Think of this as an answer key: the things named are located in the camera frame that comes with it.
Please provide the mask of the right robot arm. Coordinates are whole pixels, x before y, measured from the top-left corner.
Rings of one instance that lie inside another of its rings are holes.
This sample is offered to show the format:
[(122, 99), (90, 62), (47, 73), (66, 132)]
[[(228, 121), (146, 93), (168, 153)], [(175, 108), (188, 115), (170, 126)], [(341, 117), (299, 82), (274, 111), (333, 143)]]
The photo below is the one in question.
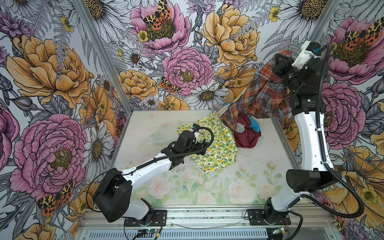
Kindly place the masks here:
[(331, 167), (332, 163), (328, 154), (322, 154), (327, 146), (319, 139), (325, 135), (325, 108), (319, 90), (323, 61), (311, 59), (299, 69), (291, 58), (278, 54), (273, 63), (274, 74), (290, 90), (289, 104), (300, 134), (302, 163), (299, 169), (287, 170), (282, 190), (267, 200), (263, 218), (269, 225), (283, 223), (289, 210), (305, 195), (337, 183), (325, 167), (326, 164)]

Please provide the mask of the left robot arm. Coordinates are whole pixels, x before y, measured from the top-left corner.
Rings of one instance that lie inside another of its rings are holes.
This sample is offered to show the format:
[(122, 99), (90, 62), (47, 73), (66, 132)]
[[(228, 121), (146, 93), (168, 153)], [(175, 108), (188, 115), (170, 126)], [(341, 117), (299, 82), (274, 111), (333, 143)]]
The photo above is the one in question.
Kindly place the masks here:
[(205, 155), (213, 141), (214, 133), (206, 127), (192, 132), (183, 131), (176, 141), (143, 164), (122, 171), (116, 168), (107, 171), (93, 194), (93, 203), (109, 223), (130, 218), (142, 225), (149, 224), (154, 219), (153, 207), (144, 199), (133, 200), (132, 192), (152, 178), (182, 164), (185, 157)]

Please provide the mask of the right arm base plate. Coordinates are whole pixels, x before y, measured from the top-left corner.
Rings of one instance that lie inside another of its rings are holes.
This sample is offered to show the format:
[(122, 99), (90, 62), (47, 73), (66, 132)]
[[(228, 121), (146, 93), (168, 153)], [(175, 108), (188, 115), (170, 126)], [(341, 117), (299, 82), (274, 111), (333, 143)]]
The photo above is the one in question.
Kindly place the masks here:
[(270, 213), (264, 209), (248, 209), (246, 211), (246, 218), (249, 220), (251, 226), (286, 226), (291, 225), (291, 220), (288, 212)]

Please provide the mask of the red plaid cloth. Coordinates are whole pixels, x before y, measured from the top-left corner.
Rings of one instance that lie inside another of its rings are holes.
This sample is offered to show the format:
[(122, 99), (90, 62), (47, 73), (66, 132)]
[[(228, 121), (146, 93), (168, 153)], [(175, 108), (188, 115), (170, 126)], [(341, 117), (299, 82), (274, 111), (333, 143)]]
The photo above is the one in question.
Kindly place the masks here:
[[(282, 51), (275, 55), (292, 56), (290, 51)], [(272, 117), (283, 118), (292, 108), (289, 104), (290, 90), (283, 79), (273, 73), (273, 57), (256, 73), (254, 80), (241, 98), (230, 104), (220, 117), (221, 121), (232, 132), (235, 131), (240, 114), (250, 115), (257, 119)]]

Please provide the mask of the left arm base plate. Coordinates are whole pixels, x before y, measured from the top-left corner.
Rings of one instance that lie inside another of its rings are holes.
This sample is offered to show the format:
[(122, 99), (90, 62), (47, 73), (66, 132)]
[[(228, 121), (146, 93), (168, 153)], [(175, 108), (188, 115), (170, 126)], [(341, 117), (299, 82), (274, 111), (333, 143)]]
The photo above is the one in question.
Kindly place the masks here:
[(167, 222), (167, 210), (149, 211), (143, 219), (126, 218), (125, 227), (165, 227)]

